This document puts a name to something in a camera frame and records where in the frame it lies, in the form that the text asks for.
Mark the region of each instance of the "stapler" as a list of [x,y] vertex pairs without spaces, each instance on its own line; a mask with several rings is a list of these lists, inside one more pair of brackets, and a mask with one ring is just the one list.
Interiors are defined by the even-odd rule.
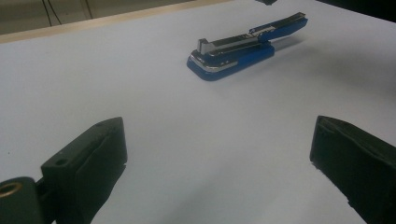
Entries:
[[299,12],[286,19],[250,29],[244,35],[213,42],[199,39],[197,49],[187,60],[187,66],[206,81],[227,77],[273,56],[275,49],[269,40],[291,35],[305,27],[307,22],[305,14]]

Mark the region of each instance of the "black cable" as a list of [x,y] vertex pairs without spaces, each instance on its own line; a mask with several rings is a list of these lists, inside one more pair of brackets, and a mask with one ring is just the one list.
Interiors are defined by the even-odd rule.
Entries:
[[49,19],[49,26],[52,26],[52,23],[50,22],[50,14],[49,14],[49,11],[47,10],[46,3],[44,2],[44,0],[41,0],[41,1],[43,2],[44,9],[46,9],[47,18]]
[[55,10],[53,9],[52,3],[50,2],[50,0],[47,0],[47,1],[49,1],[50,9],[52,9],[52,12],[53,12],[53,14],[55,15],[56,19],[58,20],[59,24],[62,25],[61,21],[60,21],[59,18],[58,18],[58,15],[56,15]]

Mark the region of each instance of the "screw hole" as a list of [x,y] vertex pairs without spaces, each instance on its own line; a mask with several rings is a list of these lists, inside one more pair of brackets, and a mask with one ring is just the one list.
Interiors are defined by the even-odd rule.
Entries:
[[7,197],[22,188],[22,184],[18,182],[9,183],[0,187],[0,198]]
[[59,166],[65,165],[66,163],[67,163],[67,160],[65,160],[65,159],[58,160],[58,161],[55,162],[55,164],[56,164],[56,165],[59,165]]

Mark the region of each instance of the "white table surface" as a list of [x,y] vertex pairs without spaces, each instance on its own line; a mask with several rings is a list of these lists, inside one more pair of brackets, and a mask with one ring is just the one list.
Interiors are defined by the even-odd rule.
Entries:
[[[276,55],[216,82],[213,41],[296,12]],[[0,45],[0,181],[122,116],[129,153],[93,223],[364,223],[309,161],[318,115],[396,146],[396,24],[314,0],[236,0]]]

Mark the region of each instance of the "stapler base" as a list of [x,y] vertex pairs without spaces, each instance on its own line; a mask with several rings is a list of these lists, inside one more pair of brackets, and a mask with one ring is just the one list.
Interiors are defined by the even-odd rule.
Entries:
[[200,54],[195,51],[192,52],[187,60],[187,66],[198,77],[205,81],[216,81],[223,77],[227,77],[254,63],[270,58],[275,54],[274,47],[271,46],[269,42],[266,42],[262,43],[259,48],[247,52],[237,60],[227,60],[225,64],[223,64],[215,62],[216,60],[211,60],[210,58],[200,57]]

